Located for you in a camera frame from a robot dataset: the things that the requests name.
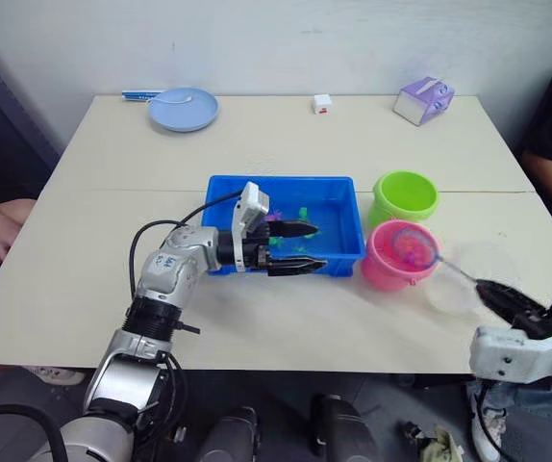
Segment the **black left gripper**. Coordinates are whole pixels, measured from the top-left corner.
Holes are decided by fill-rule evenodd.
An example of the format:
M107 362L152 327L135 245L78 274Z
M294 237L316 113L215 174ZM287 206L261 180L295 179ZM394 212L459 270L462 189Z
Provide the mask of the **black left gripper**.
M244 267L246 270L265 271L268 276L293 276L322 269L326 260L300 256L271 260L270 237L296 238L313 235L318 227L302 220L273 220L261 223L244 238Z

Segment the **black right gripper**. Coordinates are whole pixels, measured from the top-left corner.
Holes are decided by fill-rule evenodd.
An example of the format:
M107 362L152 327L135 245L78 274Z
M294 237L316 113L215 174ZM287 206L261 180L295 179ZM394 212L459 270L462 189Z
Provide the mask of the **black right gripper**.
M503 321L526 333L552 333L552 303L545 308L511 286L479 279L476 292L483 304Z

